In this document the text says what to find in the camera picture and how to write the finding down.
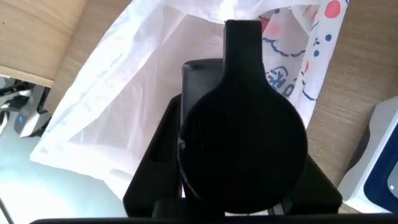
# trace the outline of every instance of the wood grain surface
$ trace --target wood grain surface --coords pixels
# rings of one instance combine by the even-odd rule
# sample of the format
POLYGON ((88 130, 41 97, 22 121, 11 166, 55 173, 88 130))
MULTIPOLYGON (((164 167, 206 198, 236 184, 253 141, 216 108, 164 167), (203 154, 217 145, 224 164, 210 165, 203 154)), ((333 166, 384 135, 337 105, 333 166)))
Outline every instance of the wood grain surface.
POLYGON ((55 111, 102 36, 130 2, 131 0, 88 0, 45 102, 49 112, 55 111))
POLYGON ((86 0, 0 0, 0 74, 51 85, 86 0))
POLYGON ((398 95, 397 27, 398 1, 350 1, 307 129, 310 155, 336 186, 374 107, 398 95))

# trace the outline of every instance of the white plastic bag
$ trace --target white plastic bag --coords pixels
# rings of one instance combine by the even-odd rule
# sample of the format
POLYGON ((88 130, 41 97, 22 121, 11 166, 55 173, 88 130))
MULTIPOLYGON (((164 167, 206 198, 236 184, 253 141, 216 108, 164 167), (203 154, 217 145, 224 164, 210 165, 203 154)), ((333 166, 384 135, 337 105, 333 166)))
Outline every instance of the white plastic bag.
POLYGON ((305 125, 347 0, 134 0, 60 102, 32 161, 104 180, 122 198, 188 60, 221 58, 223 23, 259 19, 269 83, 305 125))

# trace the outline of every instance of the cartoon print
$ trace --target cartoon print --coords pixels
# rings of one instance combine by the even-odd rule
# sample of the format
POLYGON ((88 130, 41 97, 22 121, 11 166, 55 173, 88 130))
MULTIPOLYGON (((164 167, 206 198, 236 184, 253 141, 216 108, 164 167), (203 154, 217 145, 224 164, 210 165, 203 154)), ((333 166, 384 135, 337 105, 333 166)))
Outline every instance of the cartoon print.
POLYGON ((313 30, 314 27, 316 27, 316 26, 318 25, 318 23, 319 23, 319 21, 317 21, 317 22, 312 26, 312 28, 310 29, 310 32, 313 30))
MULTIPOLYGON (((318 37, 316 37, 315 39, 314 39, 314 42, 313 42, 313 46, 315 47, 316 45, 320 45, 321 44, 321 42, 318 40, 319 38, 318 37)), ((327 41, 327 42, 329 42, 329 41, 331 41, 331 34, 327 34, 326 36, 325 36, 325 40, 327 41)), ((319 50, 315 50, 314 51, 314 53, 313 53, 313 56, 314 57, 317 57, 317 56, 319 56, 319 50)), ((304 72, 306 72, 307 70, 308 70, 308 61, 307 61, 307 63, 306 63, 306 65, 305 65, 305 70, 304 70, 304 72)), ((315 98, 312 98, 310 95, 308 95, 306 92, 305 92, 305 88, 303 89, 303 95, 307 98, 307 99, 309 99, 310 101, 316 101, 317 99, 315 99, 315 98)))
POLYGON ((330 1, 325 10, 325 16, 327 18, 336 18, 340 14, 340 2, 337 0, 330 1))
POLYGON ((259 16, 259 19, 261 21, 261 32, 263 33, 266 27, 268 26, 269 19, 259 16))
POLYGON ((299 56, 301 56, 302 54, 305 53, 305 50, 300 50, 297 53, 286 53, 286 52, 283 52, 283 51, 279 50, 275 46, 276 40, 268 39, 267 37, 263 37, 262 40, 264 40, 267 43, 270 43, 271 44, 271 48, 273 49, 273 51, 276 52, 276 53, 279 53, 283 57, 289 57, 289 56, 290 57, 299 57, 299 56))
POLYGON ((294 82, 296 81, 295 78, 293 79, 293 83, 287 83, 286 77, 288 75, 289 73, 284 66, 279 66, 269 70, 269 72, 266 72, 267 80, 270 86, 278 92, 282 90, 281 94, 286 98, 292 94, 294 90, 294 82))
POLYGON ((310 14, 311 15, 311 20, 314 20, 315 19, 315 17, 317 16, 317 14, 318 14, 318 9, 317 9, 317 7, 314 7, 314 6, 307 6, 306 8, 305 8, 305 10, 304 10, 304 12, 303 12, 303 16, 306 16, 307 14, 310 14))

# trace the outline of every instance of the black object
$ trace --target black object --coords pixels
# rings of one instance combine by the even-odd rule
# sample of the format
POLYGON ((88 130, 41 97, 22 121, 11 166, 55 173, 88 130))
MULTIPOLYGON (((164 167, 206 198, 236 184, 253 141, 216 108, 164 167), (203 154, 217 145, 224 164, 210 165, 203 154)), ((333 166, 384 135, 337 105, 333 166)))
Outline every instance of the black object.
POLYGON ((266 80, 261 23, 227 21, 224 32, 223 77, 183 122, 178 160, 184 187, 206 206, 258 212, 297 183, 307 138, 295 108, 266 80))
POLYGON ((28 96, 16 96, 4 102, 1 109, 18 112, 29 101, 28 96))
POLYGON ((8 222, 8 224, 14 224, 14 222, 12 221, 10 214, 8 214, 6 207, 4 206, 1 198, 0 198, 0 215, 3 215, 4 218, 6 219, 6 221, 8 222))

